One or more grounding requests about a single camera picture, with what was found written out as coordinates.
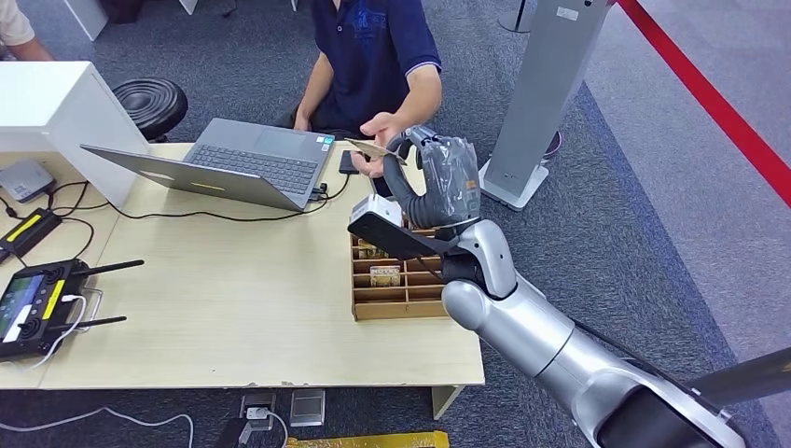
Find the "wooden desk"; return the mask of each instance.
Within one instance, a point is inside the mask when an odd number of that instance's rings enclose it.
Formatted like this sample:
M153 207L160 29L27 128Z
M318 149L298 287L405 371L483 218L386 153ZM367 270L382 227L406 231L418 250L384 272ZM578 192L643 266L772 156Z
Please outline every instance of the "wooden desk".
M70 182L82 182L85 180L80 173L78 173L72 165L63 158L59 152L3 152L0 153L0 166L8 166L21 158L29 158L39 161L47 171L55 178L58 179L58 184L67 184ZM76 203L79 193L82 190L81 186L67 187L59 191L55 198L55 206L72 206ZM47 197L40 197L30 203L17 203L7 194L3 189L0 189L0 196L2 196L13 208L17 211L20 217L26 217L32 213L37 207L47 208ZM89 186L86 191L85 198L82 201L83 205L93 205L105 202L104 197L93 186ZM19 221L6 216L5 207L0 212L0 234L5 234L16 226ZM96 265L99 256L104 250L104 245L110 238L110 233L118 221L118 214L107 207L105 209L98 209L92 211L77 211L74 212L72 217L84 219L93 226L95 234L93 241L89 248L83 253L80 258L85 260L89 265ZM37 245L23 258L29 265L36 265L58 261L62 259L70 259L79 252L79 250L88 241L90 230L84 224L74 221L64 221L63 224L58 226L44 241ZM7 259L3 264L0 264L0 285L5 288L11 279L11 276L22 268L21 263L16 259ZM34 364L36 360L21 361L19 364L24 367L26 365ZM41 366L33 371L20 374L12 366L8 364L0 364L0 387L2 388L30 388L37 387L41 383L41 379L47 369L47 366Z
M340 189L346 143L322 181ZM189 145L157 145L180 159ZM408 176L422 185L409 165ZM370 193L352 176L322 210L283 221L211 217L118 220L98 264L146 264L98 276L100 316L129 320L78 334L49 363L40 387L436 386L435 417L463 385L483 384L478 337L448 318L354 322L346 226ZM140 178L126 211L210 210L234 217L287 213L167 190Z

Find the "cardboard compartment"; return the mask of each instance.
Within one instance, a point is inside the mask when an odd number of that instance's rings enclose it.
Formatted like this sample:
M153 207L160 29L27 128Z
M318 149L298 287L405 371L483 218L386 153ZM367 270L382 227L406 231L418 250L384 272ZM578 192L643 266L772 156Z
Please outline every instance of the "cardboard compartment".
M433 230L416 232L430 238L435 234ZM439 274L439 257L423 257L423 263L417 259L360 259L359 243L359 238L351 235L354 320L447 316L442 307L442 282L426 270ZM400 285L371 287L370 268L374 266L398 266Z

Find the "person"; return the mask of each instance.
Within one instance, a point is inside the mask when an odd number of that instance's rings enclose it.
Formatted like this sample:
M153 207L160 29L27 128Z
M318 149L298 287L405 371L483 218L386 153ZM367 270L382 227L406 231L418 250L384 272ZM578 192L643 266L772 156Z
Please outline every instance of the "person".
M18 61L52 61L52 56L35 37L33 27L16 0L0 0L0 47L5 46Z
M319 56L297 108L276 125L385 147L439 108L437 45L420 0L313 0ZM382 160L355 152L357 170L382 175Z

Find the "silver laptop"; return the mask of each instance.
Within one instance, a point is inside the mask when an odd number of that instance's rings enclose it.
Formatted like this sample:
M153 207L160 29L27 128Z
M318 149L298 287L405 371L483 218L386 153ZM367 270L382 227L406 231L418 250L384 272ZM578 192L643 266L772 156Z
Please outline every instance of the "silver laptop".
M332 135L213 119L183 161L82 148L171 189L304 210Z

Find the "navy polo shirt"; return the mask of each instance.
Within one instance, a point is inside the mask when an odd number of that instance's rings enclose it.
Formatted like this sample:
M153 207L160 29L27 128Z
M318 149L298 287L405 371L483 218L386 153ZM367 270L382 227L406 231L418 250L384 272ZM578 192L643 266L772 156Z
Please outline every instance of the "navy polo shirt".
M334 72L323 112L357 129L379 112L396 112L409 93L406 76L431 63L437 45L420 0L312 1L316 46Z

